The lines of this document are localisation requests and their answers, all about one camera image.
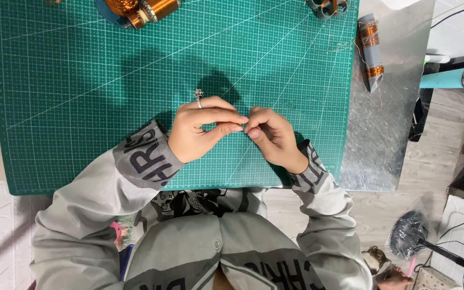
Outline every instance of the jacket sleeve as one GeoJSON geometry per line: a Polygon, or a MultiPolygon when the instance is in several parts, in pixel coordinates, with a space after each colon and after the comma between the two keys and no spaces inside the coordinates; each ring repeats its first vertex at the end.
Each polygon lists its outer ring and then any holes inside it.
{"type": "Polygon", "coordinates": [[[183,166],[152,120],[58,189],[35,218],[37,289],[122,289],[109,225],[138,212],[183,166]]]}
{"type": "Polygon", "coordinates": [[[300,211],[309,216],[305,231],[296,239],[300,249],[326,289],[372,289],[356,221],[349,214],[351,197],[323,168],[309,140],[299,148],[309,158],[309,167],[299,175],[289,175],[292,189],[303,203],[300,211]]]}

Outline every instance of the person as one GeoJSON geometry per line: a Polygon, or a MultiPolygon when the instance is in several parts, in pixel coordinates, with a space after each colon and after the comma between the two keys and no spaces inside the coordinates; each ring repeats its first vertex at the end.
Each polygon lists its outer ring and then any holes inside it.
{"type": "Polygon", "coordinates": [[[151,120],[58,189],[36,216],[30,267],[39,290],[371,289],[352,205],[309,140],[296,144],[282,115],[253,107],[245,117],[206,97],[178,108],[169,137],[151,120]],[[287,170],[302,200],[309,222],[299,246],[266,220],[262,190],[162,191],[241,124],[264,158],[287,170]],[[120,281],[109,225],[132,214],[145,234],[120,281]]]}

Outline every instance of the fingernail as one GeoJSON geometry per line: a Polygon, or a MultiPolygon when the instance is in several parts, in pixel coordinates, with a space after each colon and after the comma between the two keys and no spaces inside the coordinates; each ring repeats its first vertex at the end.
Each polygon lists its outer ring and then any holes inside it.
{"type": "Polygon", "coordinates": [[[253,130],[248,132],[248,136],[250,136],[250,138],[252,139],[259,137],[260,134],[261,133],[259,132],[259,130],[253,130]]]}

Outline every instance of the gray jacket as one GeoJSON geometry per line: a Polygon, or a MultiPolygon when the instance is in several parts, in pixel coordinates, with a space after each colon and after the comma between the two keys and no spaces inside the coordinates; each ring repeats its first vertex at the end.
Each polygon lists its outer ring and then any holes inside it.
{"type": "Polygon", "coordinates": [[[352,199],[313,146],[309,167],[290,175],[309,216],[297,247],[265,219],[262,192],[160,191],[184,164],[155,121],[99,156],[39,212],[31,269],[38,290],[211,290],[221,267],[235,289],[371,289],[352,199]],[[145,234],[125,281],[110,223],[136,214],[145,234]]]}

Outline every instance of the hand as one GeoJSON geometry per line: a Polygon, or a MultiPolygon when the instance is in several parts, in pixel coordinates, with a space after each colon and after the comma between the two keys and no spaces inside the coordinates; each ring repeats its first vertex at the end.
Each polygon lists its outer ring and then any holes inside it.
{"type": "Polygon", "coordinates": [[[296,147],[293,126],[283,115],[270,108],[253,107],[244,131],[259,146],[269,163],[289,173],[300,174],[309,166],[309,159],[296,147]]]}
{"type": "Polygon", "coordinates": [[[386,274],[386,278],[378,282],[378,286],[380,290],[404,290],[414,282],[413,278],[406,276],[401,268],[393,267],[386,274]]]}
{"type": "Polygon", "coordinates": [[[168,138],[168,146],[180,162],[188,163],[202,157],[225,135],[239,132],[239,124],[248,122],[248,118],[237,113],[234,106],[218,96],[204,97],[197,102],[180,105],[173,121],[168,138]],[[217,122],[216,127],[205,131],[203,124],[217,122]]]}

